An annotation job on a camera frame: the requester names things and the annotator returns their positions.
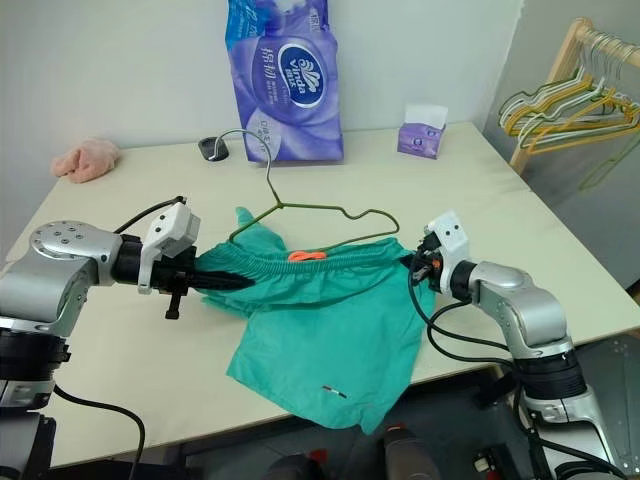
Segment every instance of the table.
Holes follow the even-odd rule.
[[[343,165],[278,167],[272,181],[284,201],[337,203],[350,212],[381,208],[396,216],[399,240],[415,247],[423,227],[455,209],[475,260],[529,272],[564,306],[576,343],[640,326],[640,309],[585,247],[469,123],[447,128],[436,161],[395,152],[396,130],[345,133]],[[177,194],[202,218],[198,251],[226,240],[234,207],[260,213],[273,204],[265,169],[248,164],[239,140],[231,157],[205,162],[195,144],[124,151],[117,168],[75,185],[61,179],[34,215],[8,260],[27,248],[29,233],[58,219],[107,230]],[[144,235],[150,218],[132,229]],[[265,224],[293,249],[327,245],[388,228],[385,220],[350,222],[336,212],[285,210]],[[132,286],[95,287],[70,338],[71,362],[56,380],[72,394],[114,403],[139,414],[147,446],[193,440],[287,415],[225,376],[245,321],[205,306],[191,292],[178,321],[164,319],[169,299],[138,295]],[[440,298],[439,303],[447,303]],[[442,325],[466,335],[499,339],[494,322],[473,308],[456,310]],[[486,347],[442,339],[463,355]],[[477,368],[450,360],[424,345],[413,382]],[[58,422],[53,465],[133,450],[135,425],[121,415],[79,407],[54,397],[44,413]]]

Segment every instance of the elastic waistband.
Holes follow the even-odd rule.
[[[365,245],[344,245],[328,253],[324,260],[290,262],[291,252],[255,255],[230,242],[221,243],[207,252],[217,262],[228,264],[230,270],[241,274],[316,273],[358,266],[390,263],[406,255],[395,238],[386,238]]]

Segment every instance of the logo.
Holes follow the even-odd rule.
[[[317,105],[324,92],[324,75],[312,53],[300,45],[288,43],[278,53],[278,64],[291,101],[302,108]]]

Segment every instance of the teal shorts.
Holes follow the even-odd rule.
[[[240,225],[252,219],[237,209]],[[424,322],[407,290],[396,239],[344,245],[323,260],[291,262],[256,224],[200,256],[199,270],[253,279],[237,291],[201,291],[248,319],[227,374],[289,412],[329,428],[372,432],[409,385]],[[434,294],[418,287],[427,314]]]

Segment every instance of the pink cloth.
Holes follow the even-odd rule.
[[[54,158],[51,173],[56,177],[67,175],[74,183],[88,182],[113,169],[119,157],[120,150],[109,140],[91,138]]]

